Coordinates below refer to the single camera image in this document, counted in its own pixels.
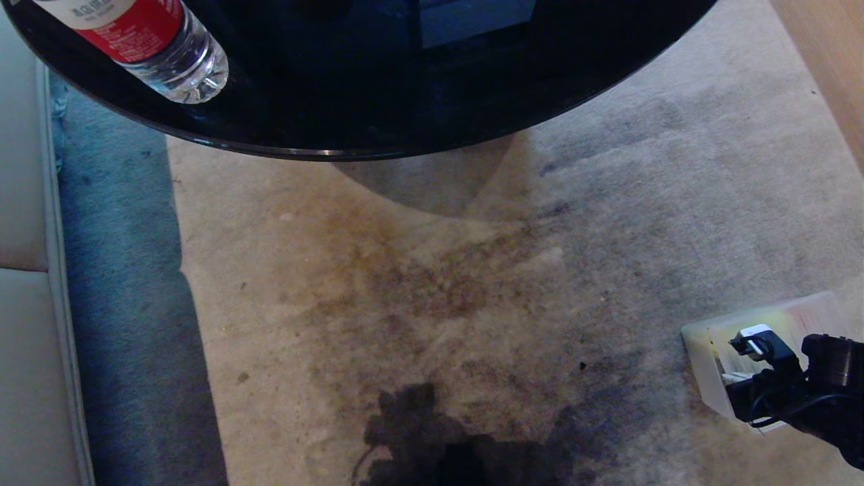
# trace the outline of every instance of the round table top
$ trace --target round table top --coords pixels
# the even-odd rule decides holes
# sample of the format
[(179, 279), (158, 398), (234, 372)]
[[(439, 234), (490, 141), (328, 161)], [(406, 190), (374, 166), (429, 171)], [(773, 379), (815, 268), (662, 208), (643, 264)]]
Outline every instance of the round table top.
[(30, 0), (0, 0), (30, 47), (111, 109), (268, 157), (359, 160), (477, 144), (566, 112), (679, 39), (715, 0), (186, 0), (231, 77), (164, 99)]

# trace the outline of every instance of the plastic bottle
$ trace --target plastic bottle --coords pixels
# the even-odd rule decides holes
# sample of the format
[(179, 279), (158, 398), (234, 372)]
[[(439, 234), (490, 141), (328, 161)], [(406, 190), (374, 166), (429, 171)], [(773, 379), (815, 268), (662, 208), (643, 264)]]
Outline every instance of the plastic bottle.
[(207, 101), (228, 81), (225, 51), (181, 0), (35, 1), (172, 101)]

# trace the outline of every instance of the red bottle label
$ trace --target red bottle label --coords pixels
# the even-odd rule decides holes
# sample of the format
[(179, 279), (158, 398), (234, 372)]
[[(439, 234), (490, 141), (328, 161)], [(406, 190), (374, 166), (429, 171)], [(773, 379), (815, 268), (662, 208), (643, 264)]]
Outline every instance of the red bottle label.
[(133, 63), (159, 54), (183, 23), (181, 0), (50, 0), (43, 9), (114, 61)]

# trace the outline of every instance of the sofa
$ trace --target sofa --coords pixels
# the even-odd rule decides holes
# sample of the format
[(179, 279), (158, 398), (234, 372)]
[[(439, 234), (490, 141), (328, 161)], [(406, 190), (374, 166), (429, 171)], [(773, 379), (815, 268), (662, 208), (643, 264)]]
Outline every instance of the sofa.
[(5, 15), (0, 42), (0, 484), (90, 486), (48, 71)]

